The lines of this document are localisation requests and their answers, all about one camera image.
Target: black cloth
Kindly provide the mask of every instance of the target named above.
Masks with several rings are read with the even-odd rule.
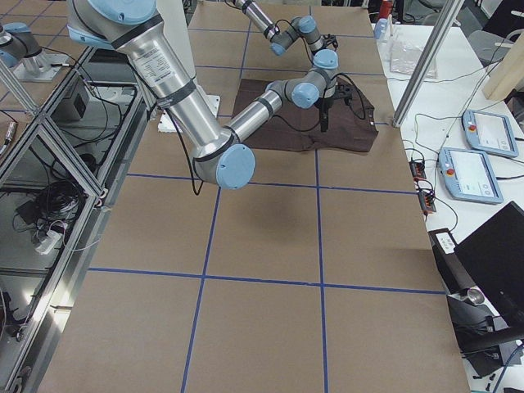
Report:
[[[267,85],[267,81],[242,79],[233,115],[241,112],[248,102],[262,94]],[[255,149],[306,151],[336,147],[350,151],[370,151],[378,131],[373,120],[374,107],[363,94],[362,98],[365,116],[357,92],[353,92],[351,105],[358,116],[345,105],[344,100],[335,100],[329,110],[329,127],[325,133],[320,131],[320,125],[309,132],[295,131],[282,119],[273,117],[244,143]],[[286,102],[276,115],[280,115],[297,129],[310,129],[318,122],[318,109],[315,106],[304,110]]]

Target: red object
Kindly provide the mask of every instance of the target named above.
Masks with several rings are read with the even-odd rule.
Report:
[[[387,19],[387,17],[391,14],[391,9],[393,8],[393,2],[392,0],[382,0],[382,4],[380,6],[380,11],[378,12],[378,19]]]

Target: metal post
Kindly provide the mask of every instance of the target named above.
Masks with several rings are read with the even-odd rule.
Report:
[[[409,80],[408,86],[404,91],[404,95],[400,99],[399,106],[396,109],[395,116],[393,117],[393,125],[400,127],[402,122],[408,114],[409,108],[413,104],[415,97],[417,96],[418,90],[424,82],[427,71],[429,70],[430,64],[433,58],[438,53],[440,46],[445,40],[451,25],[453,24],[457,14],[463,5],[464,0],[448,0],[440,13],[439,19],[436,22],[433,31],[429,39],[427,40],[426,47],[420,56],[420,60],[415,67],[413,75]]]
[[[20,84],[14,74],[0,61],[0,80],[13,93],[22,106],[32,115],[38,114],[38,105],[33,98],[27,93],[24,86]]]

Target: white table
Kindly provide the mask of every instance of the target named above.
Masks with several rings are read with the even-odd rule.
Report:
[[[396,25],[394,29],[396,29],[396,39],[421,46],[425,44],[431,33],[430,26]],[[382,66],[388,78],[391,100],[396,108],[408,82],[389,78],[409,79],[409,77],[407,75],[390,72],[390,62],[386,59],[386,51],[384,51],[385,44],[379,43],[378,46],[382,56]],[[460,28],[453,27],[436,57],[437,79],[427,79],[427,81],[455,79],[458,76],[467,75],[479,70],[481,67],[481,63],[477,59],[475,52],[469,46]],[[464,103],[472,95],[477,83],[485,74],[486,72],[484,70],[479,70],[470,76],[457,79],[454,82],[438,84],[425,82],[417,95],[415,103],[410,108],[406,120],[402,124],[401,132],[403,139],[411,142],[415,141],[416,114],[420,113],[436,118],[461,115],[461,108],[463,108]],[[481,87],[488,79],[489,76],[481,84]],[[494,103],[496,102],[486,100],[481,88],[479,88],[468,108],[481,109]],[[524,134],[503,102],[496,103],[496,105],[490,107],[487,111],[508,115],[512,122],[515,136],[522,138]],[[424,116],[418,116],[418,142],[436,151],[440,150],[443,143],[445,147],[470,148],[463,136],[462,122],[460,119],[456,121],[455,119],[432,120]],[[404,144],[406,148],[412,147],[410,142],[405,142]],[[524,160],[524,143],[518,142],[517,145],[520,151],[518,159]],[[415,148],[420,150],[427,160],[436,159],[434,152],[419,145],[415,145]],[[406,153],[408,158],[410,158],[412,152],[407,150]],[[419,158],[419,154],[414,152],[413,158]],[[508,177],[524,174],[524,165],[496,156],[490,156],[490,162],[497,176]],[[461,242],[470,233],[475,231],[509,201],[515,201],[518,205],[524,206],[524,178],[499,181],[499,186],[504,196],[504,203],[492,206],[452,199],[445,189],[441,175],[436,173],[435,166],[435,161],[428,161],[426,163],[427,177],[433,185],[436,185],[436,196],[450,204],[458,214],[458,224],[453,231],[457,242]],[[427,218],[427,230],[452,228],[455,222],[453,212],[439,201],[436,202],[436,208],[437,213],[429,215]],[[472,375],[475,375],[475,371],[472,369],[471,364],[468,361],[464,361],[464,366],[467,370],[468,380],[472,390],[484,391],[489,380],[487,378],[474,380]],[[503,382],[497,391],[501,393],[505,386],[524,390],[524,366],[508,368]]]

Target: black screen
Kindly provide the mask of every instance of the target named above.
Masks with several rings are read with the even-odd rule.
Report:
[[[524,211],[508,203],[455,253],[506,323],[524,325]]]

